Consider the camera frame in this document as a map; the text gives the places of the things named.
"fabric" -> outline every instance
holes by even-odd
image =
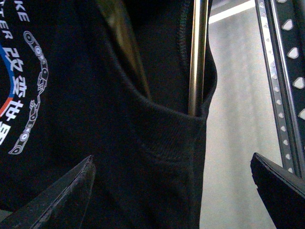
[[[83,228],[199,228],[216,69],[208,48],[202,116],[189,117],[181,50],[192,28],[180,25],[192,4],[164,4],[141,26],[131,14],[151,102],[131,83],[94,1],[0,3],[0,208],[16,211],[94,155]]]

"metal pole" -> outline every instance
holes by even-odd
[[[152,100],[139,48],[124,3],[122,0],[96,0],[96,3],[112,30],[123,55],[137,75],[134,82],[137,89],[149,100]]]
[[[191,116],[201,115],[208,26],[208,5],[208,0],[194,0],[189,91],[189,115]]]

